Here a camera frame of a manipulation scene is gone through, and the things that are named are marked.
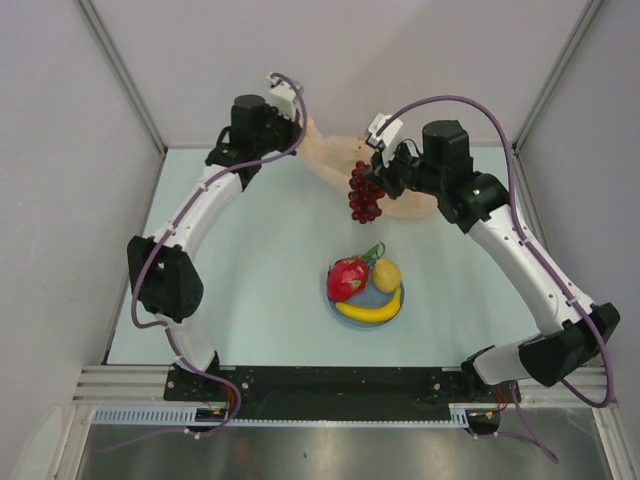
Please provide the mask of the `translucent orange plastic bag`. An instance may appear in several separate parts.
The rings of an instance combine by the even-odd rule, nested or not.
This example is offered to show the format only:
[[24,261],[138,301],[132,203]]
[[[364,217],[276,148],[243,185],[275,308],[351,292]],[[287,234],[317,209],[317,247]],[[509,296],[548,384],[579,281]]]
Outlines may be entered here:
[[[368,163],[373,154],[363,137],[323,136],[312,118],[307,121],[306,134],[298,152],[312,172],[343,196],[350,191],[348,181],[356,163]],[[378,206],[383,217],[419,220],[435,214],[438,203],[431,195],[405,190],[395,200],[385,196],[378,201]]]

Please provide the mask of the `dark red fake grapes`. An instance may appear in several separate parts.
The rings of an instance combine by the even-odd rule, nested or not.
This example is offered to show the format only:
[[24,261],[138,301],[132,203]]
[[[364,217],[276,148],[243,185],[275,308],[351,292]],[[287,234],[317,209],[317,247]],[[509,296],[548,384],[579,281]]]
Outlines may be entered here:
[[385,196],[385,192],[365,177],[369,170],[364,161],[357,161],[348,182],[351,217],[360,224],[371,223],[382,215],[378,201]]

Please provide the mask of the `yellow fake lemon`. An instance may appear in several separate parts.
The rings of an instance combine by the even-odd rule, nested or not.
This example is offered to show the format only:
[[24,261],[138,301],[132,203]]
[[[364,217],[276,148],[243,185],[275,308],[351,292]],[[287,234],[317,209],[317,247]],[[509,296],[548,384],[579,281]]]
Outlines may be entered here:
[[379,291],[393,293],[402,283],[402,273],[395,262],[380,258],[374,265],[372,280]]

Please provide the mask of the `red fake dragon fruit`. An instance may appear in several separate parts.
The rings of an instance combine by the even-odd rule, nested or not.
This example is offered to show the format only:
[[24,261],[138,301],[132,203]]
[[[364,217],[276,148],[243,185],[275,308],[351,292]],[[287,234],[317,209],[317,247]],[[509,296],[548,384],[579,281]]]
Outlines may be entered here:
[[326,293],[332,302],[346,302],[361,293],[367,285],[370,266],[386,251],[379,242],[368,251],[337,260],[328,270]]

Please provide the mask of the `yellow fake banana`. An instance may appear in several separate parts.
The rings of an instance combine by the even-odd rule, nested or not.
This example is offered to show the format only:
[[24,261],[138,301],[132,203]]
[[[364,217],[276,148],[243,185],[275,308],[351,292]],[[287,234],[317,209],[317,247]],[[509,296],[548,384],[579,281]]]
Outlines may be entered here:
[[402,306],[403,288],[398,287],[389,301],[379,307],[362,307],[344,302],[336,302],[335,309],[341,315],[362,323],[384,323],[393,319]]

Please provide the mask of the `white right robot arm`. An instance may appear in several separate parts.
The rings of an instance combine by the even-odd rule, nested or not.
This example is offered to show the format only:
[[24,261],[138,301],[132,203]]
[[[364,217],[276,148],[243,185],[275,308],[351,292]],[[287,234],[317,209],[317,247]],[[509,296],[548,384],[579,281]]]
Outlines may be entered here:
[[492,174],[474,167],[469,135],[456,120],[422,129],[422,149],[413,154],[404,124],[377,115],[367,128],[373,148],[365,177],[391,199],[405,191],[436,198],[442,216],[469,235],[500,267],[536,323],[531,338],[490,346],[469,357],[461,376],[463,393],[484,401],[497,385],[532,378],[551,387],[595,356],[620,322],[611,303],[596,304],[573,285],[537,239],[515,223],[518,210]]

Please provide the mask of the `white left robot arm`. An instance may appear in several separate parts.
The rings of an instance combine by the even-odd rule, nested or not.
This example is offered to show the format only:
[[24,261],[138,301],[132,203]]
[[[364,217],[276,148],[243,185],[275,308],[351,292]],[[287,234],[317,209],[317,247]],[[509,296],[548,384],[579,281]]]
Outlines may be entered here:
[[187,389],[199,399],[219,392],[221,376],[209,368],[215,349],[192,318],[204,296],[194,258],[224,209],[261,167],[295,153],[306,119],[300,94],[283,85],[265,97],[236,97],[230,123],[188,198],[153,235],[134,236],[127,245],[133,324],[163,329],[177,363],[190,370]]

